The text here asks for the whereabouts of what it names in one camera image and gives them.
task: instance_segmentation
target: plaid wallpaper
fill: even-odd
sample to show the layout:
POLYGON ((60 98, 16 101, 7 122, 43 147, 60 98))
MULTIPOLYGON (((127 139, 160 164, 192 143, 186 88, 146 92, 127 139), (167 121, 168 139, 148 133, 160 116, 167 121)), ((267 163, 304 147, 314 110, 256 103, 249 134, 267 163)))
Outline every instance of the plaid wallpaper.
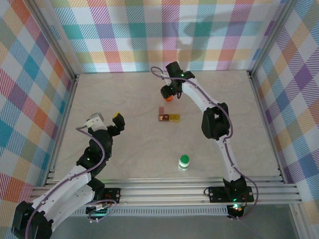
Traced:
POLYGON ((319 235, 319 1, 299 0, 257 73, 289 182, 319 235))
POLYGON ((280 0, 50 1, 85 73, 149 71, 176 60, 189 70, 248 69, 271 9, 280 5, 280 0))
POLYGON ((0 0, 0 238, 39 185, 71 80, 22 0, 0 0))
POLYGON ((52 19, 52 16, 49 14, 48 9, 44 7, 44 4, 42 0, 34 0, 37 6, 39 7, 43 17, 45 18, 47 24, 51 27, 52 33, 55 36, 56 41, 59 43, 61 50, 64 52, 69 64, 72 67, 72 70, 74 73, 79 74, 80 69, 77 67, 79 65, 78 62, 75 62, 74 59, 72 58, 70 51, 67 47, 67 43, 65 39, 63 39, 57 30, 58 26, 57 23, 54 22, 54 19, 52 19))
POLYGON ((279 5, 278 5, 278 7, 276 9, 276 12, 273 15, 273 18, 271 19, 271 21, 270 21, 270 23, 269 23, 269 25, 267 27, 267 30, 265 31, 265 33, 264 33, 264 35, 263 35, 263 37, 262 37, 262 39, 261 39, 261 41, 260 41, 260 43, 258 45, 258 48, 257 48, 257 50, 256 50, 256 52, 254 54, 254 57, 253 57, 250 65, 248 67, 249 71, 252 70, 253 66, 255 65, 255 62, 258 59, 261 50, 265 46, 265 44, 266 44, 266 42, 268 40, 269 34, 272 32, 273 28, 275 27, 276 21, 277 21, 278 17, 280 16, 280 13, 282 12, 286 2, 287 2, 287 0, 281 0, 280 1, 279 5))

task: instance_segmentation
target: marble-pattern floor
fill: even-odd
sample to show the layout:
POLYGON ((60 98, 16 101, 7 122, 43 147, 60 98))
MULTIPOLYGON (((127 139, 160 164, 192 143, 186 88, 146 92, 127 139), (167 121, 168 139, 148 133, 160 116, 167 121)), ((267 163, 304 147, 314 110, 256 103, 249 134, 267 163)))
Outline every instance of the marble-pattern floor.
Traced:
MULTIPOLYGON (((246 71, 193 72, 212 97, 229 107, 234 125, 232 148, 247 176, 278 176, 277 162, 265 132, 246 71)), ((126 128, 114 137, 113 155, 99 179, 222 177, 221 154, 201 131, 202 113, 186 95, 166 102, 165 82, 151 73, 103 73, 80 76, 58 155, 55 180, 63 178, 88 146, 89 138, 75 130, 101 112, 105 125, 120 112, 126 128), (159 107, 180 114, 179 122, 159 122, 159 107), (187 171, 178 160, 190 157, 187 171)))

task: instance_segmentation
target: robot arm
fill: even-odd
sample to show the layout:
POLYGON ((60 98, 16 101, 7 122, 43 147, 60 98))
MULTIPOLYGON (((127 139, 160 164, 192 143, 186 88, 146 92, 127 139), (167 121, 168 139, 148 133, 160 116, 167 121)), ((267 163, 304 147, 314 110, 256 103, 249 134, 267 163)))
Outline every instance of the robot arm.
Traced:
MULTIPOLYGON (((192 79, 192 82, 195 83, 198 87, 201 87, 195 78, 192 79)), ((202 111, 202 113, 204 115, 203 122, 202 122, 202 130, 203 130, 203 132, 205 131, 204 132, 205 136, 206 137, 208 136, 208 138, 209 138, 210 132, 209 132, 209 129, 206 128, 207 126, 209 126, 207 123, 209 123, 210 117, 214 117, 214 119, 216 119, 218 117, 218 115, 215 114, 214 112, 212 112, 210 114, 210 112, 209 112, 210 110, 208 110, 208 109, 211 109, 213 105, 203 96, 203 94, 199 91, 199 89, 196 88, 191 83, 184 82, 182 85, 182 91, 185 94, 187 94, 195 102, 195 104, 197 104, 197 106, 202 111)), ((219 104, 219 102, 216 101, 215 99, 213 99, 212 97, 210 97, 210 100, 213 101, 215 104, 219 104)), ((231 146, 230 146, 230 141, 229 141, 229 139, 226 139, 226 142, 228 144, 227 145, 228 151, 230 153, 230 157, 232 158, 234 165, 231 165, 230 161, 228 159, 226 148, 225 148, 225 145, 223 143, 224 138, 226 136, 227 135, 223 135, 219 138, 219 140, 214 140, 214 141, 216 141, 216 143, 218 144, 220 151, 222 153, 222 157, 223 157, 222 163, 224 165, 224 178, 228 182, 230 182, 230 181, 236 181, 237 179, 240 178, 241 175, 234 169, 234 166, 237 168, 238 168, 238 166, 237 166, 235 156, 234 156, 233 151, 232 151, 231 146)))
POLYGON ((163 78, 166 81, 166 86, 161 89, 162 96, 165 99, 173 95, 177 95, 177 98, 180 98, 182 92, 184 92, 197 104, 203 113, 202 131, 208 139, 216 141, 222 154, 224 191, 228 196, 228 200, 236 201, 242 198, 242 195, 247 194, 251 188, 247 186, 245 178, 239 173, 238 165, 231 149, 228 136, 230 133, 228 106, 212 98, 202 89, 195 76, 190 71, 183 72, 177 62, 168 64, 166 69, 169 77, 163 78))
MULTIPOLYGON (((11 229, 16 237, 48 239, 56 227, 77 209, 92 200, 106 199, 104 184, 95 176, 111 157, 113 136, 124 130, 125 122, 120 114, 113 117, 115 126, 106 127, 103 121, 99 113, 91 115, 86 121, 83 128, 87 127, 92 135, 90 146, 59 183, 31 203, 23 201, 17 206, 11 229)), ((91 211, 95 208, 95 205, 90 206, 91 211)))

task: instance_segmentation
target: small cube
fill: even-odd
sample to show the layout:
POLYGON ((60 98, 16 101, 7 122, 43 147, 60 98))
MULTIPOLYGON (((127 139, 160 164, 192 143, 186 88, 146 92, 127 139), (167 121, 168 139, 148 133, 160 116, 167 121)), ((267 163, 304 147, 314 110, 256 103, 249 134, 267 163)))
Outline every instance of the small cube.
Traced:
POLYGON ((175 120, 175 114, 169 114, 169 121, 175 120))
POLYGON ((163 120, 164 121, 169 121, 169 115, 168 114, 164 114, 163 115, 163 120))
POLYGON ((164 115, 164 107, 159 107, 159 114, 164 115))
POLYGON ((174 114, 174 121, 179 121, 179 120, 180 120, 180 115, 174 114))

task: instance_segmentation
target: orange ball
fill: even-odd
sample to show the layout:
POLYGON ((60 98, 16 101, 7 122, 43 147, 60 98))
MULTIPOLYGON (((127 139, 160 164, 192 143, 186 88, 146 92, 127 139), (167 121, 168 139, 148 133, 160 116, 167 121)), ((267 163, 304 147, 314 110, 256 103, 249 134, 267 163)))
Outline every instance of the orange ball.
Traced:
POLYGON ((165 99, 166 101, 172 101, 173 100, 173 96, 168 97, 167 99, 165 99))

